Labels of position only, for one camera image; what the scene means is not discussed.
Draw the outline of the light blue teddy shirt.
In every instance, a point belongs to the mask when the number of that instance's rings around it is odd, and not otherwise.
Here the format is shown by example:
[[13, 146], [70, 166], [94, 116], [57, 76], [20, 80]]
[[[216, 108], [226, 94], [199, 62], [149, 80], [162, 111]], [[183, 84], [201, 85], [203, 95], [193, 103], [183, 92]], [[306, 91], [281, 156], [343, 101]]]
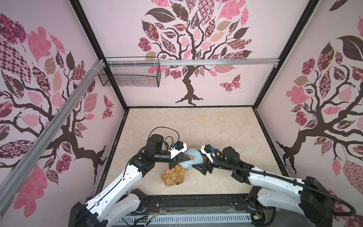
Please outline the light blue teddy shirt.
[[203, 162], [204, 162], [202, 154], [200, 153], [200, 151], [198, 151], [195, 148], [185, 151], [184, 154], [187, 155], [188, 157], [190, 157], [190, 160], [181, 162], [179, 165], [182, 168], [191, 170], [193, 168], [193, 165], [203, 164]]

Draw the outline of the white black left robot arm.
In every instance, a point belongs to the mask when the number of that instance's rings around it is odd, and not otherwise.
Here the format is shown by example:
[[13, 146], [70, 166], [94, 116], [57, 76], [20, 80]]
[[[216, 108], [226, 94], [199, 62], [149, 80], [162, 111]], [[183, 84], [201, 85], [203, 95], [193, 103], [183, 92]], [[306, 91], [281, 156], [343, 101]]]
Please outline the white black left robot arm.
[[152, 170], [156, 163], [168, 163], [170, 167], [175, 167], [190, 160], [185, 154], [186, 143], [177, 141], [163, 150], [165, 144], [163, 136], [149, 136], [146, 145], [127, 162], [125, 170], [110, 185], [85, 204], [78, 202], [72, 207], [68, 225], [111, 227], [136, 210], [144, 211], [147, 195], [139, 189], [131, 191], [129, 195], [126, 194], [127, 191]]

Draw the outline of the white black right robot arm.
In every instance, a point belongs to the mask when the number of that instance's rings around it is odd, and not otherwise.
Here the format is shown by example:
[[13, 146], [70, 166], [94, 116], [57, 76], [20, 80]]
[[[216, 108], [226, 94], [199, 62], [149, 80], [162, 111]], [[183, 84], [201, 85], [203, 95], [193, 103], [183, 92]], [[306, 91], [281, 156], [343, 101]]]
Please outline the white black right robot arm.
[[215, 168], [230, 170], [234, 180], [251, 185], [245, 199], [251, 210], [279, 208], [304, 215], [317, 227], [333, 225], [335, 202], [312, 177], [299, 179], [274, 175], [241, 161], [239, 153], [232, 147], [219, 151], [205, 145], [201, 150], [189, 149], [185, 154], [191, 158], [191, 167], [204, 175], [212, 173]]

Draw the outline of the brown plush teddy bear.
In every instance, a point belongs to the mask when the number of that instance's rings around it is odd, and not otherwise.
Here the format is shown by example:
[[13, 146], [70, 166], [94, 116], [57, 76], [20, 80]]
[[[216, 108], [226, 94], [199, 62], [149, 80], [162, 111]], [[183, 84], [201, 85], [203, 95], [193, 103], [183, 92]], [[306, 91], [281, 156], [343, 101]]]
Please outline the brown plush teddy bear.
[[189, 171], [185, 168], [182, 168], [179, 164], [173, 168], [173, 169], [166, 169], [162, 175], [161, 175], [161, 180], [163, 181], [164, 185], [167, 187], [171, 187], [171, 186], [175, 186], [175, 185], [180, 185], [184, 182], [185, 180], [185, 174], [186, 172]]

